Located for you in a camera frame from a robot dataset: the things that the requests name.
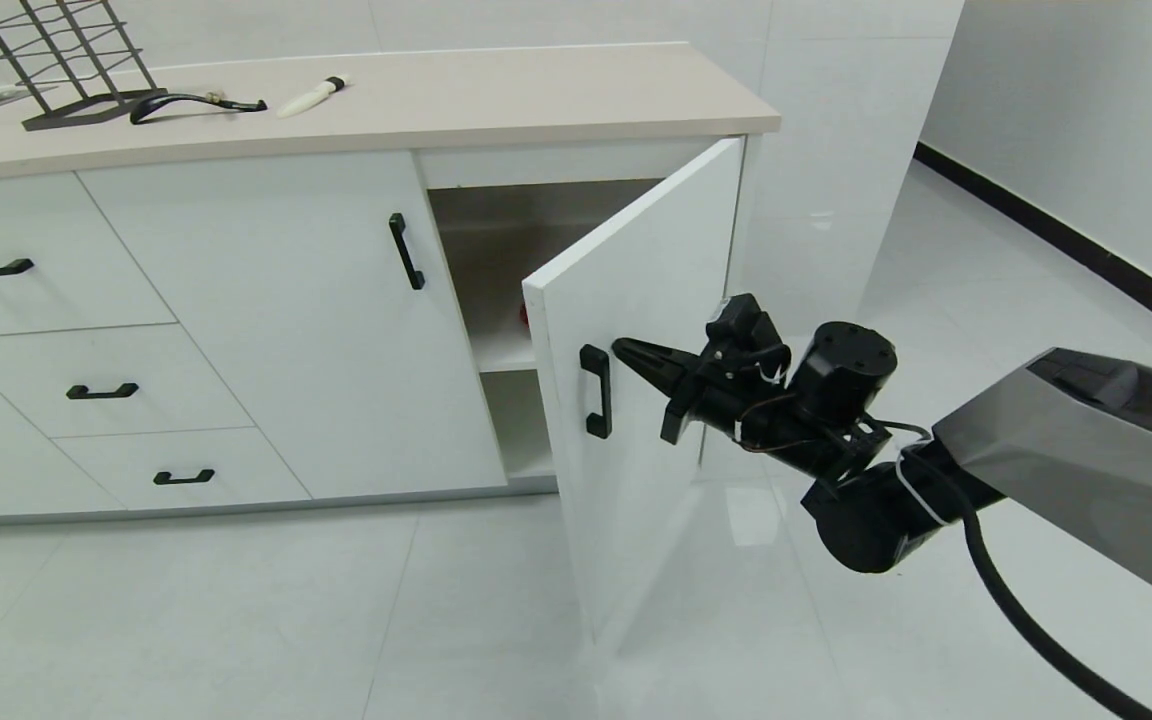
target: dish rack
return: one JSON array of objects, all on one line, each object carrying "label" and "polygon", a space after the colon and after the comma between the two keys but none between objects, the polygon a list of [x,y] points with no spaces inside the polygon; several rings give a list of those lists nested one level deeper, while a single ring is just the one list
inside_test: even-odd
[{"label": "dish rack", "polygon": [[[21,123],[28,131],[101,123],[128,113],[142,97],[165,92],[150,77],[142,48],[132,45],[109,0],[1,0],[0,9],[6,15],[0,18],[0,60],[12,65],[20,77],[15,85],[41,108]],[[120,88],[111,70],[124,63],[136,65],[141,74],[120,73]],[[45,94],[53,86],[73,88],[78,100],[52,106]]]}]

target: cabinet shelf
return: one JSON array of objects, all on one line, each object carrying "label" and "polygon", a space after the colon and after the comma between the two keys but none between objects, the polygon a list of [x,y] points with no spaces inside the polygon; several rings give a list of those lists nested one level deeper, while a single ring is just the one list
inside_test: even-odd
[{"label": "cabinet shelf", "polygon": [[553,475],[554,454],[536,373],[484,373],[480,378],[506,475],[511,479]]},{"label": "cabinet shelf", "polygon": [[559,225],[440,233],[480,373],[536,369],[531,333],[520,314],[522,281],[589,229]]}]

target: drawer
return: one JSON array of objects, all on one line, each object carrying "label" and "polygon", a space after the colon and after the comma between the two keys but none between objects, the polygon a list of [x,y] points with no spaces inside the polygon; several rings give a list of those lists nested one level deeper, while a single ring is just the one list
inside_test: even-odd
[{"label": "drawer", "polygon": [[252,424],[180,325],[0,336],[0,392],[52,438]]},{"label": "drawer", "polygon": [[308,500],[257,429],[59,439],[128,510]]},{"label": "drawer", "polygon": [[175,321],[73,173],[0,181],[0,334]]}]

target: black cable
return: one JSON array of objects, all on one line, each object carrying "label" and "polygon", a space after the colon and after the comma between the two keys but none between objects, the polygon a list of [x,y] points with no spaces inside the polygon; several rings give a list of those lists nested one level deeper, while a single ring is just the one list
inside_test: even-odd
[{"label": "black cable", "polygon": [[915,433],[916,435],[922,437],[924,442],[932,442],[932,430],[920,429],[918,425],[895,423],[894,420],[879,420],[878,418],[874,418],[874,424],[882,425],[885,429],[904,430],[905,432]]},{"label": "black cable", "polygon": [[[899,425],[893,423],[887,424],[890,427],[899,427]],[[1064,675],[1066,680],[1069,680],[1081,691],[1087,694],[1087,697],[1091,697],[1092,700],[1101,703],[1101,706],[1106,707],[1112,714],[1121,717],[1123,720],[1152,720],[1152,710],[1140,705],[1129,694],[1120,691],[1108,680],[1097,675],[1096,670],[1092,670],[1091,667],[1083,665],[1083,661],[1070,655],[1069,651],[1061,647],[1061,644],[1055,638],[1047,635],[1047,630],[1043,630],[1043,627],[1029,616],[1029,612],[1024,609],[1023,605],[1020,605],[1016,596],[1011,594],[1011,590],[1007,586],[1005,579],[1002,579],[1002,575],[998,574],[998,569],[990,558],[990,552],[984,546],[984,536],[980,533],[980,516],[977,515],[972,501],[956,486],[948,475],[935,469],[931,462],[920,458],[918,455],[910,454],[909,457],[918,462],[919,465],[923,465],[924,469],[931,471],[932,475],[935,475],[937,479],[940,479],[945,484],[945,487],[950,491],[950,497],[954,498],[955,505],[958,506],[958,510],[963,514],[963,530],[968,541],[968,552],[972,555],[972,564],[975,564],[975,569],[980,575],[980,582],[984,583],[998,609],[1006,615],[1007,621],[1010,621],[1011,628],[1015,628],[1016,632],[1020,632],[1020,637],[1023,637],[1029,643],[1029,646],[1034,649],[1043,660],[1047,661],[1047,665],[1055,667],[1056,672]]]}]

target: beige countertop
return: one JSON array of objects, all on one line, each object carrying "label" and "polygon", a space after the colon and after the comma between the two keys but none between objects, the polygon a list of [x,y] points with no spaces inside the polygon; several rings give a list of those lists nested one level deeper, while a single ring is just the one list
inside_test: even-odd
[{"label": "beige countertop", "polygon": [[[296,118],[274,109],[323,78],[353,84]],[[0,179],[177,160],[300,152],[524,145],[775,132],[780,114],[685,44],[468,50],[194,65],[154,71],[157,85],[264,113],[197,103],[26,132],[32,99],[0,106]],[[61,88],[55,105],[68,101]]]}]

